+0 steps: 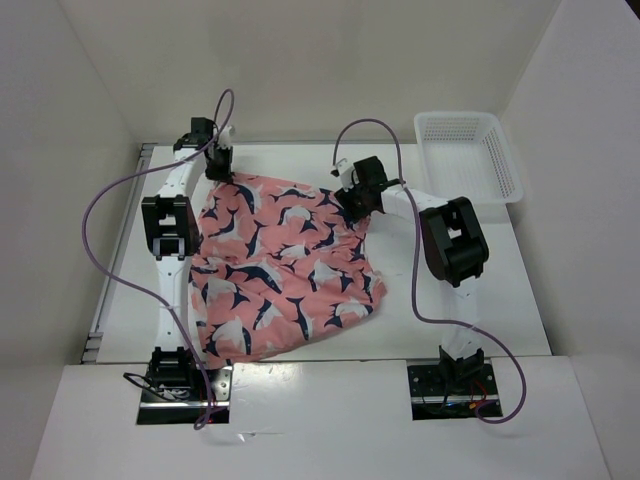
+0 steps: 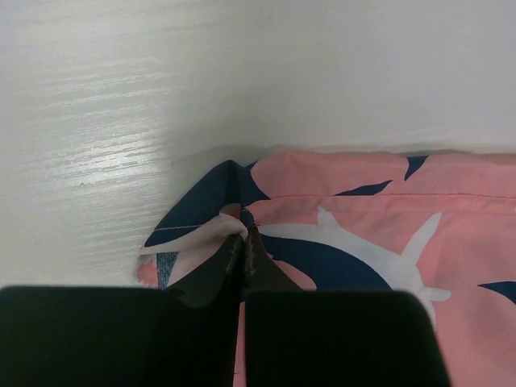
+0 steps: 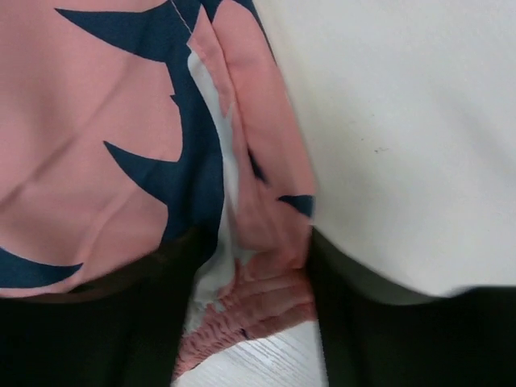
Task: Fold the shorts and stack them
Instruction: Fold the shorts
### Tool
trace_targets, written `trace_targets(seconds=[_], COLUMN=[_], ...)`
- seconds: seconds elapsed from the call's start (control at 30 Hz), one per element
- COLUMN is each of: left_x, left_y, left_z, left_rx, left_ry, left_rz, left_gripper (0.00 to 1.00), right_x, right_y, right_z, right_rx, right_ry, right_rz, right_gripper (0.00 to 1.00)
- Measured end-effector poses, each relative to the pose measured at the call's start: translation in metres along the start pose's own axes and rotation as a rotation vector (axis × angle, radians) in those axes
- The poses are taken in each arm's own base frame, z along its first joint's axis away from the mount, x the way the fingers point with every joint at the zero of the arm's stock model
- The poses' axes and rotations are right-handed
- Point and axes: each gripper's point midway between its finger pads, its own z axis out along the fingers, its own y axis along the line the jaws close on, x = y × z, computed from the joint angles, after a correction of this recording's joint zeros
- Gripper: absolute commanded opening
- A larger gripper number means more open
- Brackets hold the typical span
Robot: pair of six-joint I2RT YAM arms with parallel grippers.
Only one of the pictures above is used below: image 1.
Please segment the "pink shark print shorts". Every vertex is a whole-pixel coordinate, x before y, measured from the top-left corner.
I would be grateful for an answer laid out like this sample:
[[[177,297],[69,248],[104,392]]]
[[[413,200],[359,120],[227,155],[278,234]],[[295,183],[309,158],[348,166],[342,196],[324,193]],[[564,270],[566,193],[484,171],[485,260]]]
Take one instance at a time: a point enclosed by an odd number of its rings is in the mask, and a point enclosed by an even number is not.
[[[387,293],[366,255],[369,221],[348,219],[329,189],[237,173],[209,190],[198,227],[189,292],[211,369],[335,336]]]

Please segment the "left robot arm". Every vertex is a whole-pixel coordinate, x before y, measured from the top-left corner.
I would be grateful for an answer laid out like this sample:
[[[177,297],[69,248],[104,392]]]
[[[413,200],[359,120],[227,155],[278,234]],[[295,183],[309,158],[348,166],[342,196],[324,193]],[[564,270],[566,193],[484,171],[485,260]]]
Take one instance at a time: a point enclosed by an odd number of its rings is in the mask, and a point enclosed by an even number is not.
[[[209,375],[191,340],[188,276],[201,240],[190,196],[201,176],[231,179],[234,127],[206,117],[191,119],[190,130],[173,146],[173,163],[158,192],[146,196],[141,212],[147,248],[159,280],[158,327],[149,384],[185,400],[196,393],[211,400]]]

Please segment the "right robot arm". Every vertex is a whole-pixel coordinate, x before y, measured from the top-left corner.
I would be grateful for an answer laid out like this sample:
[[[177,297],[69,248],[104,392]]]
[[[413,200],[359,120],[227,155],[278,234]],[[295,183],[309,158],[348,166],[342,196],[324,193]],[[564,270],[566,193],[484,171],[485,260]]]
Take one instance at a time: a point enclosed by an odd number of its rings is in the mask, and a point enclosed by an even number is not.
[[[445,397],[473,385],[484,365],[477,309],[477,280],[489,258],[474,207],[469,199],[446,200],[390,179],[375,156],[357,162],[337,161],[331,174],[341,182],[336,199],[352,220],[377,211],[411,222],[415,227],[412,267],[412,308],[418,307],[417,274],[421,261],[439,281],[449,308],[443,319],[429,319],[446,327],[439,346],[438,378]]]

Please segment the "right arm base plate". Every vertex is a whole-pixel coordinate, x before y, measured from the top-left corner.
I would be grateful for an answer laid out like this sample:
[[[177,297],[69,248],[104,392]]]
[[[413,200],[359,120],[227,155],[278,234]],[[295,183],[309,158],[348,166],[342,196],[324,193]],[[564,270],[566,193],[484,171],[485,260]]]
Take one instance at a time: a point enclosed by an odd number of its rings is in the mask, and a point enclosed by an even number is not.
[[[408,361],[407,377],[414,421],[503,417],[494,370],[486,362],[474,379],[447,386],[436,360]]]

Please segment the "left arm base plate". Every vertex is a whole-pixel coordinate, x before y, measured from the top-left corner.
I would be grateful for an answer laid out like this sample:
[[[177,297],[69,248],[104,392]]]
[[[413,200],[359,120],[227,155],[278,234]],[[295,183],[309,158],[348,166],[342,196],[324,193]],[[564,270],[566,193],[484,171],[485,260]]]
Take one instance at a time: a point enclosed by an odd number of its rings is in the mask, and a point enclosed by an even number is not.
[[[228,424],[233,368],[226,366],[207,371],[213,396],[213,413],[209,425]],[[137,425],[158,426],[194,424],[208,405],[206,385],[201,372],[195,369],[187,378],[178,373],[173,378],[154,378],[126,373],[127,379],[141,390],[136,418]]]

